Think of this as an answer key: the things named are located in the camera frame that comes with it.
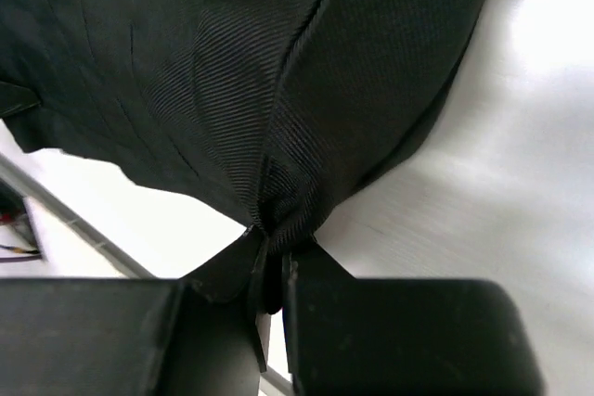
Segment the black pleated skirt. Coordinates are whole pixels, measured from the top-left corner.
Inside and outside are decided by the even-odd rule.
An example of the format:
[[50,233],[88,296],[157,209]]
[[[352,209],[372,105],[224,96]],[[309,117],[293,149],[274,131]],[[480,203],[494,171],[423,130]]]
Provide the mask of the black pleated skirt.
[[283,250],[420,147],[484,1],[1,0],[6,126]]

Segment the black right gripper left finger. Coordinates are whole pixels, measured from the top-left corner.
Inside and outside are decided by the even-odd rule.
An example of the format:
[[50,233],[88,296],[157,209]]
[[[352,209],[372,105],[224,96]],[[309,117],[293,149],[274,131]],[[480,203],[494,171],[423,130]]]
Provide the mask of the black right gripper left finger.
[[265,355],[251,229],[180,279],[5,279],[5,395],[254,395]]

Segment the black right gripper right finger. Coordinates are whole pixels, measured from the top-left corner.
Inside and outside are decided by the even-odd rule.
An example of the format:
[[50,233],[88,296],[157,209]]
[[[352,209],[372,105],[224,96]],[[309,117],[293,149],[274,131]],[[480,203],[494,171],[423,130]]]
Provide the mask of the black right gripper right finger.
[[316,242],[283,259],[298,395],[542,395],[520,313],[498,284],[357,278]]

